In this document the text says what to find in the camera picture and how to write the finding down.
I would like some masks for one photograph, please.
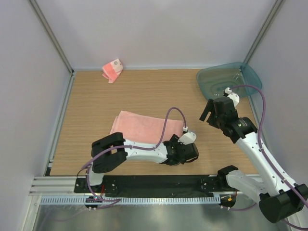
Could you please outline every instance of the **clear plastic tray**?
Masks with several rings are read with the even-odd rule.
[[[255,71],[247,64],[237,62],[202,69],[197,74],[200,90],[206,99],[216,99],[223,96],[227,87],[240,84],[251,84],[262,88],[262,83]],[[241,98],[257,91],[252,88],[237,88],[233,90]]]

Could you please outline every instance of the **wooden floor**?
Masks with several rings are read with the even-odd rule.
[[[125,162],[109,175],[216,174],[235,165],[246,174],[257,173],[245,154],[219,129],[201,122],[206,100],[196,81],[198,70],[128,70],[109,84],[100,71],[78,72],[66,110],[52,176],[76,175],[90,160],[92,142],[109,135],[120,111],[165,118],[176,106],[186,116],[189,129],[197,134],[199,159],[184,165],[166,166],[150,162]],[[247,98],[237,106],[239,116],[253,120]],[[170,119],[181,119],[176,111]]]

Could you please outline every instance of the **pink cloth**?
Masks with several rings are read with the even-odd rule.
[[[123,66],[119,59],[113,60],[102,67],[103,76],[108,79],[108,83],[113,83],[119,77],[123,70]]]
[[[164,121],[165,119],[121,111],[115,118],[110,134],[122,132],[123,137],[130,141],[156,144],[159,142],[162,134]],[[169,119],[163,141],[168,141],[173,134],[180,137],[183,127],[183,121]]]

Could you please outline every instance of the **small pink cloth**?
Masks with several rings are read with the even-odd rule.
[[[153,118],[121,111],[115,118],[110,134],[122,132],[124,139],[141,143],[158,143],[163,131],[164,119]],[[167,121],[163,141],[168,141],[173,134],[181,136],[184,123],[179,120]]]
[[[123,66],[119,59],[113,60],[102,67],[103,76],[108,79],[108,83],[113,83],[119,77],[123,70]]]

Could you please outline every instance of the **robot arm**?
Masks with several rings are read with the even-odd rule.
[[[208,113],[209,125],[221,129],[233,143],[248,156],[257,169],[263,182],[257,182],[247,177],[234,166],[220,170],[225,177],[225,182],[232,188],[242,191],[259,204],[263,215],[272,223],[276,223],[298,211],[304,204],[295,193],[282,181],[272,169],[259,149],[257,141],[257,128],[247,117],[239,118],[235,106],[239,97],[229,88],[225,90],[224,97],[209,100],[200,120],[204,121]],[[305,184],[297,185],[278,164],[267,147],[262,143],[264,151],[280,173],[287,179],[305,199],[308,198],[308,188]]]
[[[93,161],[89,173],[90,185],[102,183],[105,173],[114,170],[125,161],[152,161],[158,164],[178,165],[192,162],[199,157],[198,150],[194,144],[196,134],[183,128],[183,135],[173,135],[169,141],[162,142],[154,150],[142,150],[134,148],[117,148],[115,153],[111,151]],[[137,143],[123,138],[121,132],[113,133],[92,144],[91,156],[95,157],[111,146],[130,146],[153,148],[155,144]]]

